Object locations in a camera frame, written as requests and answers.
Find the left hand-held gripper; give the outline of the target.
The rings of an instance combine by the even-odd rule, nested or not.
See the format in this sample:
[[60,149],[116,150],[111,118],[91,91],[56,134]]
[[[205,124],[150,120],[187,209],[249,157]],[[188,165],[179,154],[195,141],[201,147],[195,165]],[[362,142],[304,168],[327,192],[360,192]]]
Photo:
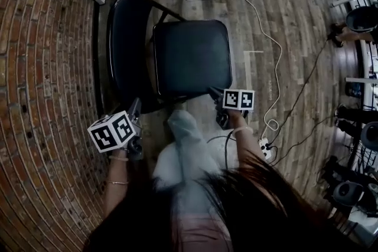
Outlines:
[[127,151],[130,160],[142,159],[142,128],[139,122],[141,100],[136,97],[129,110],[105,116],[92,123],[87,131],[100,153],[115,149]]

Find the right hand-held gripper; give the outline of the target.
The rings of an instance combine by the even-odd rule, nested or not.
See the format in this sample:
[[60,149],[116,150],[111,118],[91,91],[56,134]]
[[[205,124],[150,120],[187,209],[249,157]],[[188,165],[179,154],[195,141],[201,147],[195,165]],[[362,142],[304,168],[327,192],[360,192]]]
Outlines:
[[228,110],[238,110],[243,118],[246,119],[254,109],[254,90],[209,87],[208,94],[216,105],[216,122],[223,130],[231,129]]

